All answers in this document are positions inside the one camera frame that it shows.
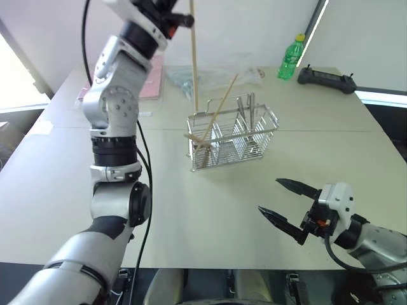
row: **wire basket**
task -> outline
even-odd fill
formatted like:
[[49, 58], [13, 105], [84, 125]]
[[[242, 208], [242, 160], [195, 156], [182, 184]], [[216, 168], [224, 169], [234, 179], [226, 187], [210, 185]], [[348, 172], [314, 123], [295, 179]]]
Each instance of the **wire basket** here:
[[264, 104], [255, 105], [254, 93], [245, 93], [228, 97], [237, 103], [237, 108], [220, 111], [203, 139], [214, 115], [209, 112], [209, 107], [215, 100], [220, 98], [210, 99], [205, 112], [188, 116], [188, 132], [202, 139], [202, 142], [188, 140], [193, 172], [263, 157], [273, 132], [279, 127], [270, 108]]

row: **black remote control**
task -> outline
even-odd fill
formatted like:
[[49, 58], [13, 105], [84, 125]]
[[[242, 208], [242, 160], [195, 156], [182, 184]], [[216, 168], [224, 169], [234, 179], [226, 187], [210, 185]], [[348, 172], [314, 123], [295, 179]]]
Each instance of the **black remote control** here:
[[352, 79], [353, 73], [348, 75], [336, 75], [331, 73], [325, 73], [321, 71], [315, 71], [310, 68], [310, 65], [306, 68], [302, 68], [297, 82], [300, 84], [314, 83], [322, 86], [332, 87], [341, 90], [345, 94], [354, 93], [357, 86]]

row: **white wall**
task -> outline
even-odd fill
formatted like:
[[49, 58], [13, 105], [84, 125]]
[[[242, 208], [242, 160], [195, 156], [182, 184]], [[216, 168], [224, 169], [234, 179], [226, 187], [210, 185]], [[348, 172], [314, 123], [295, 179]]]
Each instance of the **white wall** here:
[[307, 64], [353, 72], [358, 86], [407, 91], [407, 0], [330, 0]]
[[[84, 0], [2, 0], [0, 18], [45, 81], [56, 91], [81, 62]], [[188, 12], [188, 0], [176, 11]], [[195, 0], [198, 64], [216, 64], [231, 54], [251, 53], [256, 65], [279, 65], [285, 48], [305, 31], [317, 0]], [[91, 1], [87, 27], [89, 62], [95, 62], [121, 20]], [[166, 64], [190, 64], [190, 33], [179, 29], [165, 53]]]

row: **table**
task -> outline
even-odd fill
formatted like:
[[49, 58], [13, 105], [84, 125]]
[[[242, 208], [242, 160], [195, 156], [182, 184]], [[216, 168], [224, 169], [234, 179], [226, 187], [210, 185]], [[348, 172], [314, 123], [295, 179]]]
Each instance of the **table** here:
[[[265, 82], [280, 86], [289, 98], [280, 92], [273, 102], [281, 129], [259, 160], [192, 173], [182, 136], [190, 110], [177, 103], [192, 105], [168, 82], [165, 100], [141, 102], [142, 111], [153, 112], [141, 122], [155, 183], [142, 267], [340, 269], [319, 239], [310, 236], [299, 246], [257, 211], [262, 205], [300, 224], [312, 202], [274, 182], [281, 177], [314, 187], [348, 182], [356, 213], [407, 233], [406, 163], [357, 97], [282, 83], [270, 71]], [[0, 239], [1, 262], [44, 264], [91, 222], [92, 150], [88, 124], [74, 102], [84, 80], [81, 71], [72, 72], [0, 173], [0, 230], [9, 232]], [[256, 94], [264, 92], [259, 87]], [[297, 120], [289, 115], [294, 104], [300, 104], [295, 95], [303, 96], [303, 112], [292, 111]], [[141, 180], [147, 182], [145, 172]], [[134, 266], [144, 230], [145, 225], [136, 228], [124, 266]], [[345, 262], [358, 265], [342, 249], [335, 251]]]

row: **green plastic bottle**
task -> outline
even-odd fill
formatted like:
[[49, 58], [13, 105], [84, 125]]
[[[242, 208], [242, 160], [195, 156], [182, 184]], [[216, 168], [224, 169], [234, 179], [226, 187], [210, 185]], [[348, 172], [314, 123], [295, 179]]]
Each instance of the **green plastic bottle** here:
[[304, 34], [298, 34], [295, 37], [295, 42], [289, 46], [286, 50], [286, 55], [284, 56], [279, 73], [278, 78], [281, 79], [290, 79], [292, 78], [297, 62], [303, 53], [304, 46], [303, 41], [305, 39]]

